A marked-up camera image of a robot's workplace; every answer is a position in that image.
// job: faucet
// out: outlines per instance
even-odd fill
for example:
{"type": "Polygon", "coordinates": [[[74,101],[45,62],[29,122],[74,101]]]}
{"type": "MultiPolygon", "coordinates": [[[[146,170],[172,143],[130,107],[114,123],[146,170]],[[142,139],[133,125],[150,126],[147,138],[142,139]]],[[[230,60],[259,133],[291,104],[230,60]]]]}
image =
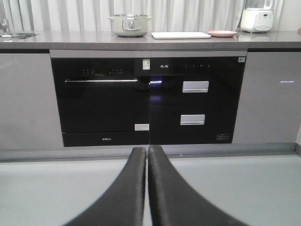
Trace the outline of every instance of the faucet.
{"type": "Polygon", "coordinates": [[[0,30],[3,30],[4,32],[9,32],[9,24],[7,19],[1,19],[0,20],[0,30]]]}

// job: white cutting board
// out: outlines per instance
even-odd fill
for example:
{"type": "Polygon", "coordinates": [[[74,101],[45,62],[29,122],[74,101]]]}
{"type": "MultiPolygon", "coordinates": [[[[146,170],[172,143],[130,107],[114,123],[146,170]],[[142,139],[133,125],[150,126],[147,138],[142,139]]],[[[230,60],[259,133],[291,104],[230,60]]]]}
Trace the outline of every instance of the white cutting board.
{"type": "Polygon", "coordinates": [[[154,39],[209,39],[211,35],[202,32],[152,32],[154,39]]]}

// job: white curtain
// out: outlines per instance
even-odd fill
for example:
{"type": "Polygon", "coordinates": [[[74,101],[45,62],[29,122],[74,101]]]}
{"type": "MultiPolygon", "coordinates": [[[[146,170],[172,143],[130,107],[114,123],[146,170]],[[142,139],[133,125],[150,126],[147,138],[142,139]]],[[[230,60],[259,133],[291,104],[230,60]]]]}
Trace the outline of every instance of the white curtain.
{"type": "MultiPolygon", "coordinates": [[[[283,0],[275,0],[277,30],[283,0]]],[[[153,17],[149,30],[237,30],[244,0],[0,0],[13,31],[111,31],[114,14],[153,17]]]]}

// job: gray cabinet door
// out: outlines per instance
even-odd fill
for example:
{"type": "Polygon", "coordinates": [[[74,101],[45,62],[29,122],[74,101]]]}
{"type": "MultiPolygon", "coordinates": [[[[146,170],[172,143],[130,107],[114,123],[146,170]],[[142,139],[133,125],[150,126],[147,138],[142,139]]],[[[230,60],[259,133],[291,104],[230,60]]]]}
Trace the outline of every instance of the gray cabinet door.
{"type": "Polygon", "coordinates": [[[301,52],[248,53],[233,143],[295,142],[301,52]]]}
{"type": "Polygon", "coordinates": [[[0,54],[0,149],[63,147],[49,54],[0,54]]]}

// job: control panel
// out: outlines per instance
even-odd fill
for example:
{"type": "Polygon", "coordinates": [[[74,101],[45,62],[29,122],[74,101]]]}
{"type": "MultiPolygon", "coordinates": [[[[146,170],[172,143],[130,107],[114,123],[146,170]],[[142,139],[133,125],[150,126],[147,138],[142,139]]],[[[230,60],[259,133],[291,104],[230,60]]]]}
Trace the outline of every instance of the control panel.
{"type": "Polygon", "coordinates": [[[274,16],[271,12],[259,13],[255,18],[255,29],[257,31],[268,31],[273,26],[274,16]]]}
{"type": "Polygon", "coordinates": [[[182,64],[181,69],[184,71],[194,71],[194,70],[209,70],[212,68],[212,64],[182,64]]]}
{"type": "Polygon", "coordinates": [[[141,29],[141,23],[139,19],[127,18],[122,22],[122,28],[126,31],[138,31],[141,29]]]}
{"type": "Polygon", "coordinates": [[[122,68],[85,68],[82,69],[82,75],[109,75],[109,74],[123,74],[124,70],[122,68]]]}

